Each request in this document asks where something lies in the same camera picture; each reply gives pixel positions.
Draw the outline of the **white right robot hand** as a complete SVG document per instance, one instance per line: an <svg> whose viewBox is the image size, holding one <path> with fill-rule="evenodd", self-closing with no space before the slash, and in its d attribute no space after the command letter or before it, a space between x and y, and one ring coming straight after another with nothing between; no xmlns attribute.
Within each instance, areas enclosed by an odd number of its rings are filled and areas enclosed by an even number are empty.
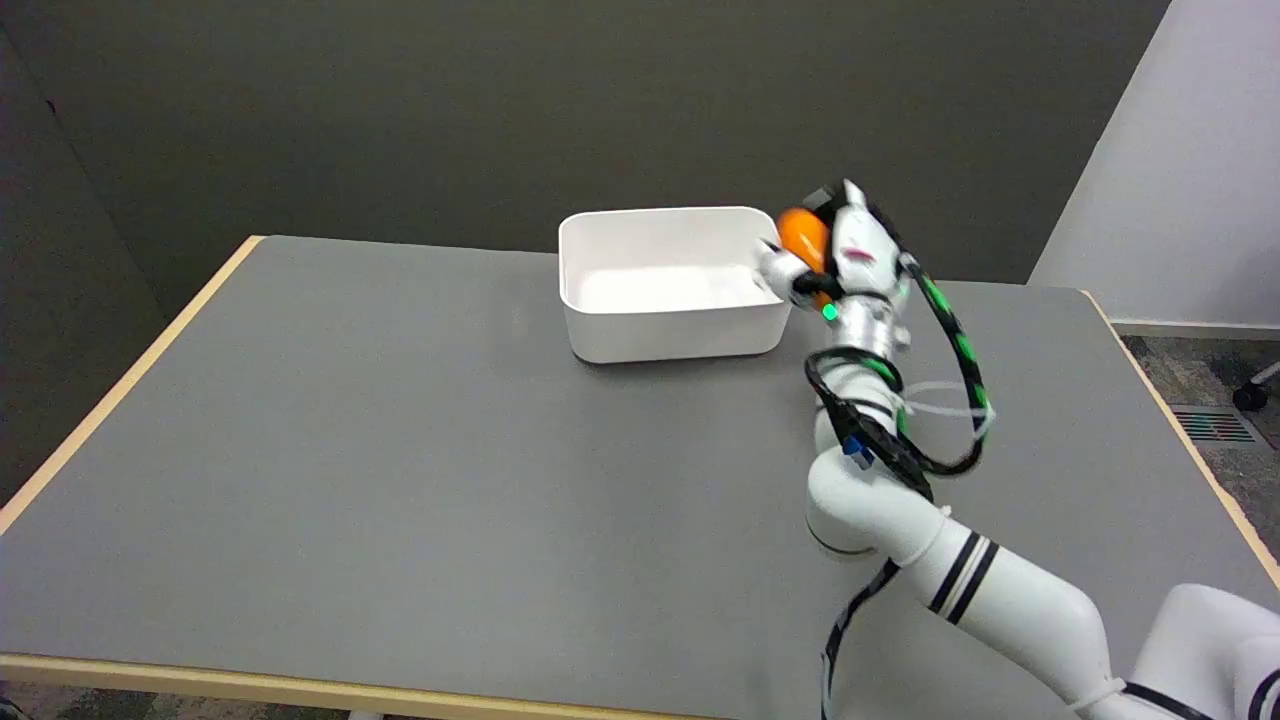
<svg viewBox="0 0 1280 720"><path fill-rule="evenodd" d="M782 211L756 249L756 277L774 296L828 323L854 302L900 314L909 296L902 249L883 214L850 179L824 184Z"/></svg>

